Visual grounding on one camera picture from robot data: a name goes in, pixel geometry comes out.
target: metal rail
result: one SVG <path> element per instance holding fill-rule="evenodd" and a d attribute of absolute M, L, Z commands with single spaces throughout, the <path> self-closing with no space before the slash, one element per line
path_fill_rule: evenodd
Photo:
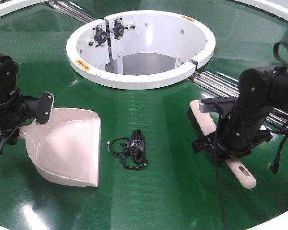
<path fill-rule="evenodd" d="M 54 8 L 56 11 L 72 17 L 82 23 L 89 23 L 96 20 L 96 18 L 93 16 L 60 0 L 50 0 L 47 2 L 47 5 Z"/>

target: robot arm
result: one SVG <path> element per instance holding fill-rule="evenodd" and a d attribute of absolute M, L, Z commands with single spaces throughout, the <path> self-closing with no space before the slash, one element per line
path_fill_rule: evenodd
<path fill-rule="evenodd" d="M 4 144 L 16 144 L 23 122 L 34 116 L 44 124 L 52 110 L 51 93 L 44 92 L 40 99 L 21 93 L 16 87 L 17 70 L 17 63 L 0 53 L 0 155 Z"/>
<path fill-rule="evenodd" d="M 246 156 L 252 148 L 272 138 L 268 130 L 260 130 L 261 126 L 274 107 L 288 112 L 288 69 L 285 61 L 278 55 L 280 44 L 288 49 L 288 43 L 279 42 L 274 47 L 274 56 L 283 62 L 283 66 L 248 69 L 241 73 L 238 98 L 200 101 L 201 112 L 218 112 L 220 118 L 217 133 L 193 143 L 196 152 L 215 149 L 220 164 L 231 156 Z"/>

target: white circular hole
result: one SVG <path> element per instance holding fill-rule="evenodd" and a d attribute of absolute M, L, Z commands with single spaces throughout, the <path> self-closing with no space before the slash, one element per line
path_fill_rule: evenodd
<path fill-rule="evenodd" d="M 213 33 L 195 19 L 164 11 L 129 11 L 80 27 L 66 50 L 71 66 L 91 81 L 151 89 L 192 75 L 210 60 L 215 45 Z"/>

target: white rim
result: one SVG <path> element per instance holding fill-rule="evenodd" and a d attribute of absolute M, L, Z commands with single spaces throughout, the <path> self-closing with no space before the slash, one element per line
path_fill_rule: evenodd
<path fill-rule="evenodd" d="M 92 29 L 96 28 L 98 25 L 102 25 L 102 27 L 105 28 L 105 21 L 111 23 L 112 21 L 111 19 L 113 18 L 119 18 L 130 15 L 132 15 L 132 17 L 136 16 L 140 17 L 140 15 L 143 14 L 149 14 L 150 16 L 162 15 L 178 18 L 182 20 L 183 23 L 191 24 L 193 27 L 196 27 L 197 30 L 201 32 L 202 40 L 204 40 L 205 43 L 204 46 L 202 47 L 202 50 L 200 50 L 196 55 L 193 56 L 191 55 L 188 61 L 186 61 L 184 64 L 174 69 L 161 72 L 158 74 L 148 74 L 148 75 L 123 75 L 123 74 L 106 72 L 103 70 L 105 63 L 103 63 L 103 67 L 101 69 L 96 68 L 88 64 L 88 61 L 82 58 L 81 55 L 79 54 L 79 50 L 77 50 L 77 42 L 80 41 L 81 39 L 84 40 L 85 42 L 85 39 L 83 37 L 84 34 L 87 33 L 88 31 L 92 31 Z M 112 42 L 112 53 L 115 53 L 116 51 L 113 48 L 114 46 L 113 44 L 117 42 L 117 40 L 113 39 L 113 34 L 110 33 L 110 35 Z M 105 42 L 105 47 L 99 47 L 99 49 L 104 49 L 106 52 L 108 52 L 107 46 L 108 43 Z M 211 30 L 202 23 L 200 23 L 199 21 L 196 21 L 195 19 L 191 19 L 184 15 L 164 11 L 129 11 L 110 15 L 105 17 L 105 20 L 98 19 L 80 27 L 68 39 L 66 44 L 66 51 L 71 66 L 83 77 L 98 84 L 109 86 L 112 88 L 139 90 L 139 89 L 159 88 L 186 79 L 188 76 L 194 73 L 196 68 L 202 67 L 210 60 L 213 51 L 215 49 L 215 46 L 216 46 L 216 39 Z"/>

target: black cable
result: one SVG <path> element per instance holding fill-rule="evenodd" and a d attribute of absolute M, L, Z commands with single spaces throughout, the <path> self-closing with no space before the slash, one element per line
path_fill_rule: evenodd
<path fill-rule="evenodd" d="M 277 173 L 278 173 L 279 164 L 280 164 L 280 154 L 281 154 L 282 148 L 283 148 L 286 140 L 288 139 L 288 130 L 286 130 L 286 131 L 284 132 L 284 134 L 285 134 L 285 136 L 283 137 L 282 141 L 280 142 L 280 144 L 279 144 L 279 146 L 278 146 L 278 149 L 277 149 L 277 153 L 276 153 L 274 162 L 273 162 L 273 164 L 270 165 L 270 169 L 272 170 L 272 172 L 273 172 L 274 174 L 277 174 Z"/>
<path fill-rule="evenodd" d="M 223 193 L 222 193 L 222 186 L 221 186 L 221 179 L 220 179 L 220 174 L 218 170 L 218 162 L 217 162 L 217 152 L 216 152 L 216 139 L 217 139 L 217 133 L 218 133 L 218 128 L 219 128 L 219 120 L 221 118 L 221 115 L 219 115 L 218 123 L 216 125 L 216 131 L 214 135 L 214 141 L 213 141 L 213 159 L 214 159 L 214 165 L 216 169 L 216 183 L 217 183 L 217 189 L 219 193 L 219 201 L 221 205 L 221 212 L 222 212 L 222 219 L 223 219 L 223 224 L 225 230 L 228 230 L 228 223 L 227 223 L 227 216 L 226 216 L 226 211 L 225 211 L 225 204 L 224 204 L 224 199 L 223 199 Z"/>
<path fill-rule="evenodd" d="M 274 55 L 276 60 L 283 63 L 283 68 L 287 68 L 286 61 L 283 58 L 281 58 L 280 55 L 278 54 L 278 48 L 279 48 L 280 44 L 282 44 L 288 51 L 288 42 L 286 42 L 286 41 L 277 42 L 277 43 L 275 43 L 275 45 L 273 47 L 273 55 Z"/>
<path fill-rule="evenodd" d="M 125 147 L 123 152 L 113 151 L 112 146 L 115 142 L 119 140 L 126 140 L 128 143 L 121 142 L 120 145 Z M 146 153 L 145 153 L 145 139 L 142 130 L 137 129 L 133 131 L 132 137 L 127 138 L 116 138 L 111 142 L 108 142 L 108 151 L 112 153 L 113 156 L 120 158 L 122 166 L 129 170 L 140 170 L 146 166 Z M 126 162 L 126 157 L 130 156 L 132 161 L 137 166 L 130 166 Z"/>

